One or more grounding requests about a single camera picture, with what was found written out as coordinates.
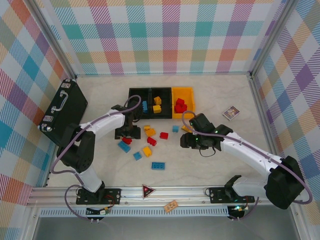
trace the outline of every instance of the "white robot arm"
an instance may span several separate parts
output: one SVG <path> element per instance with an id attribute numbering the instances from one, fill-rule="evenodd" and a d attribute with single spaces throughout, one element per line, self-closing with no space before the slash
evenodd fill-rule
<path id="1" fill-rule="evenodd" d="M 237 196 L 268 198 L 275 206 L 287 209 L 292 202 L 305 199 L 305 192 L 302 196 L 300 194 L 306 185 L 298 162 L 293 157 L 281 158 L 263 151 L 242 139 L 227 126 L 215 127 L 203 113 L 195 115 L 189 120 L 189 124 L 197 134 L 185 133 L 182 135 L 181 147 L 200 150 L 213 148 L 232 154 L 261 174 L 260 178 L 236 175 L 229 180 L 224 187 L 225 194 L 231 200 Z"/>

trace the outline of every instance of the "yellow tray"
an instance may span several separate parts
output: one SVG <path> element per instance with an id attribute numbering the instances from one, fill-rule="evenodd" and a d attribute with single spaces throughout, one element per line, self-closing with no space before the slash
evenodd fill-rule
<path id="1" fill-rule="evenodd" d="M 172 87 L 172 118 L 181 119 L 182 113 L 175 113 L 175 105 L 177 99 L 183 99 L 184 103 L 187 105 L 187 110 L 196 112 L 196 104 L 194 98 L 194 90 L 192 87 Z M 194 115 L 192 113 L 186 113 L 184 115 L 185 119 L 191 119 Z"/>

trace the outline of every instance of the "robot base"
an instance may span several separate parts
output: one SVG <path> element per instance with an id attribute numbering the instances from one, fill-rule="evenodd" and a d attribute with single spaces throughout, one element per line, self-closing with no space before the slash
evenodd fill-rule
<path id="1" fill-rule="evenodd" d="M 212 204 L 249 204 L 255 202 L 255 198 L 253 196 L 235 196 L 233 199 L 230 199 L 228 195 L 226 195 L 226 188 L 225 187 L 210 187 L 209 189 L 209 196 L 210 196 L 210 203 Z"/>
<path id="2" fill-rule="evenodd" d="M 100 188 L 97 192 L 90 192 L 85 188 L 77 191 L 75 204 L 77 205 L 119 205 L 121 199 L 120 188 Z"/>

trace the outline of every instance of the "checkered pattern wall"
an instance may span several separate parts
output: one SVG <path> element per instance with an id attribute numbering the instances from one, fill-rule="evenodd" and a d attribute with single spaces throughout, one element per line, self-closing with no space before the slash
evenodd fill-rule
<path id="1" fill-rule="evenodd" d="M 264 34 L 264 36 L 262 38 L 262 41 L 260 42 L 258 50 L 255 52 L 253 61 L 251 62 L 251 65 L 250 65 L 250 68 L 249 68 L 249 72 L 251 72 L 253 70 L 258 58 L 260 57 L 261 51 L 264 49 L 267 41 L 269 40 L 270 33 L 275 28 L 276 23 L 277 23 L 279 17 L 281 16 L 282 11 L 283 11 L 287 1 L 288 0 L 281 0 L 281 3 L 278 6 L 278 9 L 277 9 L 276 13 L 274 14 L 274 16 L 272 18 L 272 21 L 271 21 L 267 31 L 265 32 L 265 34 Z"/>
<path id="2" fill-rule="evenodd" d="M 306 206 L 320 234 L 320 1 L 300 0 L 256 76 L 282 156 L 299 160 L 314 202 Z"/>
<path id="3" fill-rule="evenodd" d="M 66 73 L 22 0 L 0 0 L 0 240 L 15 240 L 54 144 L 37 129 Z"/>
<path id="4" fill-rule="evenodd" d="M 247 72 L 277 1 L 37 2 L 78 73 L 146 74 Z"/>

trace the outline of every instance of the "wire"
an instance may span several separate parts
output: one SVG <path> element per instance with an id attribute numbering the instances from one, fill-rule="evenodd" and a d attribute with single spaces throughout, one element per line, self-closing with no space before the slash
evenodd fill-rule
<path id="1" fill-rule="evenodd" d="M 277 162 L 272 157 L 269 157 L 268 155 L 266 155 L 265 153 L 263 153 L 259 149 L 255 148 L 254 146 L 251 146 L 250 144 L 247 144 L 246 142 L 241 142 L 239 139 L 236 139 L 236 138 L 230 137 L 230 136 L 226 136 L 226 135 L 222 135 L 222 134 L 204 133 L 204 132 L 199 132 L 199 131 L 194 130 L 185 121 L 185 114 L 186 113 L 193 114 L 194 116 L 196 116 L 196 114 L 193 111 L 188 111 L 188 110 L 184 111 L 182 113 L 182 122 L 190 131 L 192 131 L 192 132 L 194 132 L 196 134 L 199 134 L 199 135 L 203 135 L 203 136 L 219 137 L 219 138 L 224 138 L 224 139 L 229 139 L 229 140 L 235 141 L 236 143 L 242 144 L 242 145 L 246 146 L 247 148 L 255 151 L 256 153 L 260 154 L 261 156 L 263 156 L 267 160 L 273 162 L 274 164 L 277 164 L 278 166 L 280 166 L 281 168 L 283 168 L 284 170 L 289 172 L 295 179 L 297 179 L 299 181 L 299 183 L 305 188 L 305 190 L 307 191 L 307 193 L 309 195 L 309 200 L 307 200 L 307 201 L 296 201 L 296 200 L 294 200 L 293 203 L 306 205 L 306 204 L 309 204 L 309 203 L 311 203 L 313 201 L 313 195 L 312 195 L 312 192 L 311 192 L 310 188 L 308 187 L 308 185 L 297 174 L 295 174 L 291 169 L 289 169 L 288 167 L 286 167 L 282 163 Z"/>
<path id="2" fill-rule="evenodd" d="M 246 205 L 245 205 L 245 207 L 248 207 L 248 208 L 249 208 L 249 199 L 248 199 L 248 196 L 245 196 L 245 199 L 246 199 Z"/>
<path id="3" fill-rule="evenodd" d="M 210 195 L 207 194 L 207 190 L 209 189 L 210 187 L 207 187 L 205 190 L 204 190 L 204 194 L 210 198 Z"/>
<path id="4" fill-rule="evenodd" d="M 212 148 L 212 149 L 213 149 L 214 153 L 213 153 L 212 155 L 209 155 L 209 156 L 203 156 L 202 153 L 201 153 L 201 148 L 199 148 L 199 153 L 200 153 L 200 155 L 201 155 L 202 157 L 204 157 L 204 158 L 209 158 L 209 157 L 212 157 L 213 155 L 216 154 L 216 150 L 215 150 L 214 148 Z"/>
<path id="5" fill-rule="evenodd" d="M 63 173 L 72 173 L 75 175 L 75 177 L 78 179 L 78 181 L 81 183 L 81 185 L 83 186 L 84 185 L 84 182 L 81 180 L 81 178 L 78 176 L 78 174 L 73 171 L 73 170 L 62 170 L 62 171 L 55 171 L 55 166 L 57 165 L 57 163 L 59 162 L 59 160 L 66 154 L 66 152 L 69 150 L 69 148 L 71 148 L 71 146 L 75 143 L 75 141 L 78 139 L 78 137 L 81 136 L 82 133 L 84 133 L 88 128 L 90 128 L 92 125 L 94 125 L 95 123 L 97 123 L 98 121 L 101 121 L 103 119 L 106 119 L 106 118 L 109 118 L 113 115 L 117 115 L 117 114 L 123 114 L 123 113 L 127 113 L 127 112 L 130 112 L 132 110 L 134 110 L 135 108 L 137 108 L 140 103 L 141 103 L 141 97 L 139 95 L 132 95 L 131 97 L 129 97 L 124 105 L 126 105 L 128 103 L 128 101 L 132 98 L 139 98 L 139 101 L 138 103 L 131 107 L 131 108 L 128 108 L 126 110 L 123 110 L 123 111 L 116 111 L 116 112 L 112 112 L 110 114 L 106 114 L 106 115 L 103 115 L 103 116 L 100 116 L 98 117 L 97 119 L 93 120 L 92 122 L 90 122 L 90 124 L 88 124 L 87 126 L 85 126 L 81 131 L 79 131 L 77 133 L 77 135 L 75 135 L 75 137 L 71 140 L 71 142 L 66 146 L 66 148 L 60 153 L 60 155 L 54 160 L 53 164 L 51 165 L 50 167 L 50 171 L 53 173 L 53 174 L 63 174 Z"/>
<path id="6" fill-rule="evenodd" d="M 127 101 L 125 102 L 125 104 L 123 105 L 125 108 L 127 108 L 127 107 L 126 107 L 126 104 L 129 104 L 129 101 L 128 101 L 128 100 L 127 100 Z M 138 117 L 137 119 L 132 120 L 132 122 L 133 122 L 133 123 L 139 122 L 140 119 L 142 118 L 143 114 L 144 114 L 144 111 L 143 111 L 143 109 L 141 108 L 139 117 Z"/>
<path id="7" fill-rule="evenodd" d="M 259 197 L 256 198 L 255 200 L 255 204 L 253 206 L 253 208 L 251 209 L 251 211 L 249 211 L 246 215 L 244 215 L 243 217 L 241 217 L 241 220 L 243 219 L 246 219 L 248 218 L 256 209 L 257 205 L 258 205 L 258 202 L 259 202 Z M 232 219 L 238 219 L 238 221 L 240 221 L 240 218 L 238 217 L 235 217 L 235 216 L 232 216 L 232 215 L 229 215 Z"/>
<path id="8" fill-rule="evenodd" d="M 112 207 L 115 205 L 115 198 L 114 198 L 113 196 L 111 196 L 111 195 L 106 195 L 106 196 L 104 196 L 104 198 L 105 198 L 105 199 L 106 199 L 106 198 L 112 199 L 112 206 L 111 206 L 111 204 L 110 204 L 109 208 L 112 208 Z"/>
<path id="9" fill-rule="evenodd" d="M 74 210 L 70 207 L 70 205 L 69 205 L 69 203 L 68 203 L 68 201 L 67 201 L 67 193 L 68 193 L 68 191 L 69 191 L 71 188 L 76 188 L 76 187 L 77 187 L 77 188 L 81 188 L 80 185 L 74 184 L 74 185 L 71 185 L 70 187 L 68 187 L 68 188 L 66 189 L 66 191 L 65 191 L 65 193 L 64 193 L 64 202 L 65 202 L 67 208 L 68 208 L 74 215 L 76 215 L 78 218 L 80 218 L 80 219 L 82 219 L 82 220 L 86 220 L 86 221 L 88 221 L 88 222 L 91 222 L 92 220 L 89 220 L 88 218 L 86 218 L 86 217 L 84 217 L 84 216 L 81 216 L 81 215 L 79 215 L 78 213 L 76 213 L 76 211 L 74 211 Z"/>

